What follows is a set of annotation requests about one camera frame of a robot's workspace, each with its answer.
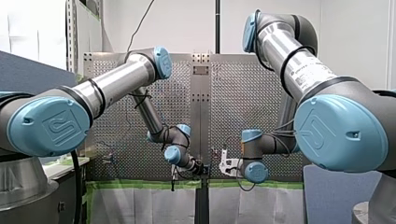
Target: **industrial robot arm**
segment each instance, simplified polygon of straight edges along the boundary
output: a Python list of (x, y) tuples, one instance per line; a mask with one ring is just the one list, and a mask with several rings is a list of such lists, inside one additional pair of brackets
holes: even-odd
[[(314, 164), (332, 171), (395, 170), (396, 115), (391, 111), (396, 109), (396, 94), (371, 91), (356, 78), (337, 76), (315, 56), (318, 42), (308, 20), (257, 11), (247, 19), (243, 46), (279, 75), (286, 94), (278, 125), (286, 133), (294, 131), (296, 141), (287, 141), (287, 134), (244, 130), (238, 168), (247, 180), (261, 183), (267, 178), (263, 154), (299, 149)], [(293, 115), (291, 128), (288, 120)]]
[(93, 120), (127, 94), (133, 94), (146, 122), (150, 139), (172, 144), (165, 158), (198, 173), (200, 163), (187, 153), (190, 128), (165, 129), (144, 88), (171, 76), (172, 61), (158, 47), (129, 52), (125, 63), (74, 88), (60, 87), (36, 96), (19, 92), (0, 94), (0, 155), (59, 156), (75, 150)]

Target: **metal clamp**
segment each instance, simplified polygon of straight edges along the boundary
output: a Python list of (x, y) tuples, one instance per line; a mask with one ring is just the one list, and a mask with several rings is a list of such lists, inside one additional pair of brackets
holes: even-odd
[(221, 151), (221, 162), (219, 168), (224, 175), (242, 177), (239, 168), (242, 162), (239, 159), (227, 159), (227, 149)]

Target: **black pole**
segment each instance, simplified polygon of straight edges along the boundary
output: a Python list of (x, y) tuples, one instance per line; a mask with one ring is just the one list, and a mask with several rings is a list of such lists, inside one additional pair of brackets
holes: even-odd
[(216, 0), (216, 53), (220, 54), (220, 0)]

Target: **blue joint cap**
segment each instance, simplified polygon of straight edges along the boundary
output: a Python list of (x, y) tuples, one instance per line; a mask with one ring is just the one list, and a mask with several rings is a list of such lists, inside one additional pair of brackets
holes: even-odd
[(20, 153), (50, 157), (75, 150), (89, 129), (90, 119), (81, 105), (63, 97), (43, 97), (12, 115), (7, 137)]
[(172, 59), (164, 47), (154, 48), (154, 61), (160, 79), (168, 79), (172, 74)]
[(191, 128), (186, 124), (178, 124), (177, 127), (186, 135), (190, 137)]
[(268, 169), (260, 161), (254, 161), (245, 168), (245, 179), (254, 184), (263, 183), (268, 178)]
[(299, 148), (314, 164), (331, 171), (375, 170), (388, 155), (388, 138), (363, 105), (339, 95), (319, 95), (297, 109)]
[(167, 147), (164, 152), (165, 159), (174, 165), (177, 165), (181, 160), (180, 149), (176, 146)]
[(247, 17), (245, 24), (244, 36), (242, 39), (242, 47), (244, 52), (250, 53), (254, 51), (254, 39), (256, 33), (256, 14), (252, 13)]
[(247, 129), (242, 131), (242, 143), (253, 141), (262, 136), (262, 131), (259, 129)]

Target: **wall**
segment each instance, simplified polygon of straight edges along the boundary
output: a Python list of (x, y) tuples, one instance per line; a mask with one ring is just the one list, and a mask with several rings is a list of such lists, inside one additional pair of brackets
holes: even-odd
[(339, 76), (389, 88), (392, 0), (322, 0), (319, 58)]
[[(104, 50), (126, 51), (150, 0), (104, 0)], [(263, 12), (306, 16), (320, 30), (320, 0), (222, 0), (221, 52), (242, 53), (242, 34), (248, 15)], [(215, 0), (155, 1), (134, 49), (166, 46), (172, 52), (207, 52), (215, 49)]]

